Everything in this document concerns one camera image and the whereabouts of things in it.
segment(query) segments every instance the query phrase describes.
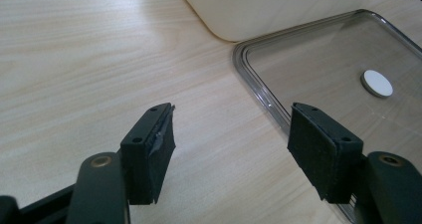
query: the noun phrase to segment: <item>table surface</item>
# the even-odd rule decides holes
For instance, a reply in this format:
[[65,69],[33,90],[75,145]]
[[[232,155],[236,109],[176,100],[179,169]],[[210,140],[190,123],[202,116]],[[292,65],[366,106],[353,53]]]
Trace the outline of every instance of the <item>table surface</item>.
[[[422,46],[422,2],[367,0]],[[0,194],[21,207],[171,102],[173,153],[132,223],[346,223],[185,0],[0,0]],[[415,163],[419,168],[422,163]]]

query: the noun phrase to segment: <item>white container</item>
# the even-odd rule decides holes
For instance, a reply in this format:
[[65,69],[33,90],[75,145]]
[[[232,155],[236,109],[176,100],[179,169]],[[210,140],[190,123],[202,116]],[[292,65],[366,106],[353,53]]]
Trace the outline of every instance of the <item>white container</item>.
[[208,28],[243,41],[361,9],[363,0],[187,0]]

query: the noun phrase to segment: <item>light wood grain surface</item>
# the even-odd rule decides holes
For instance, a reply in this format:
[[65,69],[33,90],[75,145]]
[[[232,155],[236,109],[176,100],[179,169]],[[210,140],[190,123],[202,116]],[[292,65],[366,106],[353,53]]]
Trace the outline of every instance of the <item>light wood grain surface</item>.
[[[419,0],[368,0],[419,46]],[[185,0],[0,0],[0,194],[21,207],[117,151],[172,102],[173,153],[156,205],[132,223],[342,223],[235,72],[235,44]]]

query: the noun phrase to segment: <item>glass lid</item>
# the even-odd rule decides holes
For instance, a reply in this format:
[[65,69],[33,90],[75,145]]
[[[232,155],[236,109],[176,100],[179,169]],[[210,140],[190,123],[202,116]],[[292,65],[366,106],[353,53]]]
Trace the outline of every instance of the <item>glass lid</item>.
[[422,50],[379,15],[355,12],[238,44],[237,71],[289,134],[293,103],[317,107],[422,170]]

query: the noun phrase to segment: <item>wooden table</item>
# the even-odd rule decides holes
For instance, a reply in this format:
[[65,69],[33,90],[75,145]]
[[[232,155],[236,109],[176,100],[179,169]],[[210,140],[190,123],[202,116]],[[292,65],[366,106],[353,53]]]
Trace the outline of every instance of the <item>wooden table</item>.
[[[421,1],[365,8],[422,46]],[[132,223],[346,223],[234,70],[234,46],[185,0],[0,0],[0,193],[23,207],[74,183],[172,102],[177,148]]]

